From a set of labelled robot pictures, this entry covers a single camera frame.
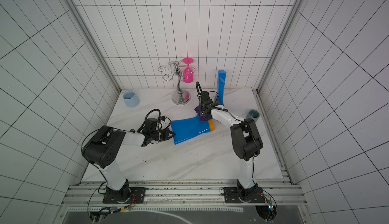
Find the purple cloth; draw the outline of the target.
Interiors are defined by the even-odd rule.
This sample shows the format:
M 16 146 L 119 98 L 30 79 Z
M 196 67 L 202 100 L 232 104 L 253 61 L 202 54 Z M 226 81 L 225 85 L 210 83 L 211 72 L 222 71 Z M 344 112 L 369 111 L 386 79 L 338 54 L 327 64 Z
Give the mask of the purple cloth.
M 199 122 L 207 122 L 207 121 L 212 119 L 212 115 L 210 113 L 209 114 L 205 114 L 205 115 L 201 113 L 200 105 L 198 105 L 194 110 L 197 113 Z

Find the blue rubber boot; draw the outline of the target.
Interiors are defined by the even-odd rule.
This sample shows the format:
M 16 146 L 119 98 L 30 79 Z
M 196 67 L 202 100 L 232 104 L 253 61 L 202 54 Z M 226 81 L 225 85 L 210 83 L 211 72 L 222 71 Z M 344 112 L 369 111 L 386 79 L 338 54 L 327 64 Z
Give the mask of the blue rubber boot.
M 174 120 L 171 123 L 171 127 L 172 131 L 175 133 L 175 136 L 173 137 L 175 145 L 215 130 L 212 120 L 201 121 L 199 116 L 182 120 Z
M 224 105 L 223 98 L 224 98 L 224 89 L 225 89 L 225 80 L 226 80 L 227 73 L 224 70 L 218 71 L 218 78 L 217 78 L 217 93 L 218 93 L 218 99 L 217 101 Z

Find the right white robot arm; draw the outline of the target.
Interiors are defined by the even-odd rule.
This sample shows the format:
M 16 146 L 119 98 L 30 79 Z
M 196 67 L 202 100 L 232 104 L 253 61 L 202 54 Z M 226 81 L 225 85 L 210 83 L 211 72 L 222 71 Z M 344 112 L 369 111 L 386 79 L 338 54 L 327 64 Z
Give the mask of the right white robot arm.
M 260 154 L 263 142 L 253 119 L 244 119 L 232 113 L 221 103 L 210 98 L 208 91 L 198 90 L 199 115 L 213 119 L 230 129 L 232 146 L 240 159 L 237 180 L 237 196 L 243 203 L 263 195 L 262 188 L 254 179 L 255 157 Z

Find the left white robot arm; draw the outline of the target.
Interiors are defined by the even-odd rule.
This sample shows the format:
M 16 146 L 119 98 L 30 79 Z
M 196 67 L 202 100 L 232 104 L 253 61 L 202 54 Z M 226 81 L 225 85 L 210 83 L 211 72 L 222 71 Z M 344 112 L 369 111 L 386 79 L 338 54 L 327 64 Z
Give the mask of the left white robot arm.
M 175 136 L 170 125 L 166 117 L 147 118 L 138 130 L 125 131 L 104 125 L 81 148 L 82 156 L 99 170 L 107 183 L 104 203 L 131 204 L 136 201 L 137 195 L 116 161 L 121 146 L 146 147 L 170 140 Z

